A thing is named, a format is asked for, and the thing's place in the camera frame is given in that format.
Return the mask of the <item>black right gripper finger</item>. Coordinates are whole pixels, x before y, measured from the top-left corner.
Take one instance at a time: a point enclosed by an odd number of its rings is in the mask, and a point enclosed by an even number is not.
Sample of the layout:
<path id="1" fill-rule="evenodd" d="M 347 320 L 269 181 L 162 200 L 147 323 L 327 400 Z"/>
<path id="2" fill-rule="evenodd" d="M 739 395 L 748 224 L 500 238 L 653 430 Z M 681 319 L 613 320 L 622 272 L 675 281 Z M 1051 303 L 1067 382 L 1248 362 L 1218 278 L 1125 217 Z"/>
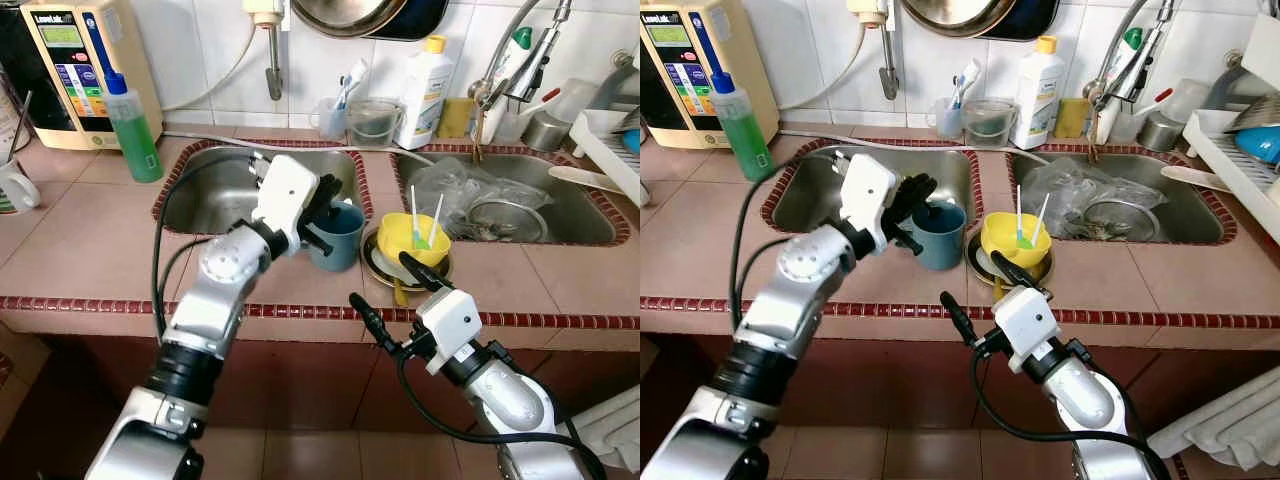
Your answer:
<path id="1" fill-rule="evenodd" d="M 387 329 L 385 321 L 379 311 L 370 306 L 361 294 L 349 293 L 349 306 L 362 320 L 365 329 L 372 338 L 372 343 L 375 346 L 381 347 L 384 351 L 402 351 L 401 344 Z"/>
<path id="2" fill-rule="evenodd" d="M 966 314 L 966 310 L 954 298 L 954 296 L 948 291 L 943 291 L 940 293 L 940 302 L 946 314 L 950 316 L 954 328 L 961 337 L 961 340 L 965 346 L 970 348 L 978 348 L 986 342 L 982 335 L 977 334 L 972 319 Z"/>
<path id="3" fill-rule="evenodd" d="M 1019 285 L 1042 289 L 1042 283 L 1046 279 L 1046 259 L 1030 268 L 1023 268 L 1007 259 L 1001 251 L 993 250 L 989 253 L 989 265 L 993 294 L 1005 294 Z"/>
<path id="4" fill-rule="evenodd" d="M 447 278 L 420 262 L 411 252 L 399 252 L 398 261 L 425 291 L 454 289 L 454 285 Z"/>

